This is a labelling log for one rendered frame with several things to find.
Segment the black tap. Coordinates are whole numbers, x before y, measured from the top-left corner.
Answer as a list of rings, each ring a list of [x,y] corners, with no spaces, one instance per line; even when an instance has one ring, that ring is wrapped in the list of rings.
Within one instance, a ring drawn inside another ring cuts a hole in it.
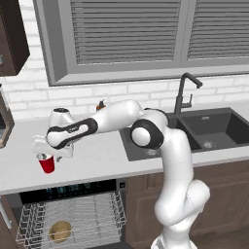
[[[186,72],[181,76],[180,79],[180,85],[178,89],[178,95],[176,96],[175,101],[175,107],[174,107],[174,114],[178,116],[181,113],[181,110],[183,108],[191,108],[192,107],[192,101],[189,101],[188,103],[183,102],[183,91],[185,86],[185,80],[189,79],[191,82],[193,82],[198,89],[200,89],[203,86],[203,83],[197,79],[192,74]]]

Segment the tan wooden bowl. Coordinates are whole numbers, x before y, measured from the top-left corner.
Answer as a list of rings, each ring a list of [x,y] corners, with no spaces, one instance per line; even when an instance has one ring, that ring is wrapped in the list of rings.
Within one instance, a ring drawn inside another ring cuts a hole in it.
[[[67,240],[71,235],[71,225],[65,221],[59,221],[53,224],[49,230],[49,238],[54,243],[61,243]]]

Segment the dark brown wall cupboard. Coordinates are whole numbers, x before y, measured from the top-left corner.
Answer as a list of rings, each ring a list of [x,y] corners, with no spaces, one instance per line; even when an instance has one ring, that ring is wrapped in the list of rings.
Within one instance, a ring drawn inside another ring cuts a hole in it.
[[[0,77],[17,75],[29,56],[18,0],[0,0]]]

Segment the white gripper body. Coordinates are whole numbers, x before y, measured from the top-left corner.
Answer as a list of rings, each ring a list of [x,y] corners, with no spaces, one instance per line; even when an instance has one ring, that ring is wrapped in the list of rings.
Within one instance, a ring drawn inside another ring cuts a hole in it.
[[[62,157],[62,158],[72,158],[74,152],[74,146],[65,146],[62,149],[54,149],[51,147],[44,136],[34,135],[33,136],[33,152],[37,154],[46,154],[51,156]]]

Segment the red plastic cup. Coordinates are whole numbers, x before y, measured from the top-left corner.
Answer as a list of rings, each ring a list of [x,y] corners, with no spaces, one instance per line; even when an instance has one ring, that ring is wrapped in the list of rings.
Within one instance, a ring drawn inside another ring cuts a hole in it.
[[[54,159],[52,155],[38,154],[37,159],[45,173],[49,174],[54,172]]]

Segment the brown and grey countertop appliance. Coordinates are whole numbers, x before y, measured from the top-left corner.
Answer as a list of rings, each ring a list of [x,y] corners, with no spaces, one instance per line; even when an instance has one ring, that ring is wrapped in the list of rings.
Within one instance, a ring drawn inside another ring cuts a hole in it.
[[[6,146],[14,125],[11,109],[0,84],[0,149]]]

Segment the grey window with blinds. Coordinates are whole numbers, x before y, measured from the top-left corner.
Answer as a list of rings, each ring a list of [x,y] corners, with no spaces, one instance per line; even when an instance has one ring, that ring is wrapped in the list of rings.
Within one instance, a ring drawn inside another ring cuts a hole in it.
[[[52,87],[249,73],[249,0],[33,0]]]

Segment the black dishwasher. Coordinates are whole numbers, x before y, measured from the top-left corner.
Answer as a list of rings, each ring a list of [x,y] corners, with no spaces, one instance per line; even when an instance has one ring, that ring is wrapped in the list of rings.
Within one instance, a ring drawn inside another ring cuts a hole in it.
[[[124,204],[125,181],[124,180],[105,180],[92,183],[75,184],[54,188],[46,188],[42,190],[22,192],[7,196],[7,200],[14,212],[18,225],[20,221],[22,207],[26,204],[57,201],[62,199],[101,195],[106,193],[120,192]],[[120,243],[109,244],[106,246],[98,246],[88,249],[132,249],[125,242],[125,226],[122,233],[122,241]]]

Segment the dark grey double sink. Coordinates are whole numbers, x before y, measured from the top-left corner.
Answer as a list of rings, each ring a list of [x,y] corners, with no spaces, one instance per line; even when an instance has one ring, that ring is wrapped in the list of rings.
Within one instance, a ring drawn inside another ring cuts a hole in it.
[[[249,122],[230,107],[164,114],[170,128],[187,134],[193,153],[249,146]]]

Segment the brown base cupboard door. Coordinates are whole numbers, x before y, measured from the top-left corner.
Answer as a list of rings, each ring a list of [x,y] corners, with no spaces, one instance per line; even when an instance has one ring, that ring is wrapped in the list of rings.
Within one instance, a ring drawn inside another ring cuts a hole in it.
[[[162,182],[162,173],[127,179],[125,241],[134,249],[149,249],[162,231],[154,211]]]
[[[10,204],[5,196],[1,196],[1,201],[8,219],[12,222],[12,228],[8,229],[0,213],[0,249],[25,249],[22,244],[16,242],[18,223]]]
[[[191,235],[249,227],[249,160],[197,167],[195,178],[209,187],[210,198]]]

